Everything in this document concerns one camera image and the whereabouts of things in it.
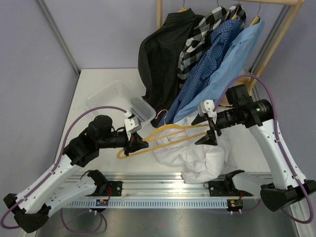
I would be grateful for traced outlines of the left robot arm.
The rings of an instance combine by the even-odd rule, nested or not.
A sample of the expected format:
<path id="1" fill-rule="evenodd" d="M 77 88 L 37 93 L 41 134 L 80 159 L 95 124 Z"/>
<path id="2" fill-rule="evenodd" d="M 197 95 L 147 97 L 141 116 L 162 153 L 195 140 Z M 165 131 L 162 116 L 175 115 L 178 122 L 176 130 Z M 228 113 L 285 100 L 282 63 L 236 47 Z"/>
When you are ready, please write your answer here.
<path id="1" fill-rule="evenodd" d="M 13 213 L 17 227 L 27 233 L 40 229 L 57 211 L 72 201 L 88 195 L 102 196 L 107 179 L 98 170 L 73 185 L 57 191 L 65 180 L 99 156 L 101 149 L 123 148 L 125 155 L 148 148 L 138 135 L 141 123 L 135 116 L 125 119 L 124 126 L 113 130 L 109 116 L 97 116 L 88 127 L 63 149 L 61 156 L 39 179 L 18 194 L 8 194 L 4 203 Z"/>

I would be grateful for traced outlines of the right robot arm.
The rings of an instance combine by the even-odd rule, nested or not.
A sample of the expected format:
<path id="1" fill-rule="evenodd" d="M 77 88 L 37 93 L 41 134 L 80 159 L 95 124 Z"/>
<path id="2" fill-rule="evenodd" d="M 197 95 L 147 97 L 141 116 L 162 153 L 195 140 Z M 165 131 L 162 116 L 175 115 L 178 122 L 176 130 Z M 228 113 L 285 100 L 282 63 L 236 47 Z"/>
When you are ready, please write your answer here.
<path id="1" fill-rule="evenodd" d="M 314 193 L 316 182 L 306 178 L 291 156 L 278 130 L 271 103 L 265 99 L 253 101 L 244 85 L 229 88 L 226 97 L 232 108 L 219 113 L 215 112 L 213 100 L 205 100 L 198 105 L 198 115 L 192 124 L 207 121 L 209 130 L 195 144 L 216 146 L 222 129 L 242 124 L 257 141 L 273 181 L 268 183 L 238 170 L 225 176 L 225 192 L 231 196 L 240 191 L 260 196 L 264 205 L 273 212 Z"/>

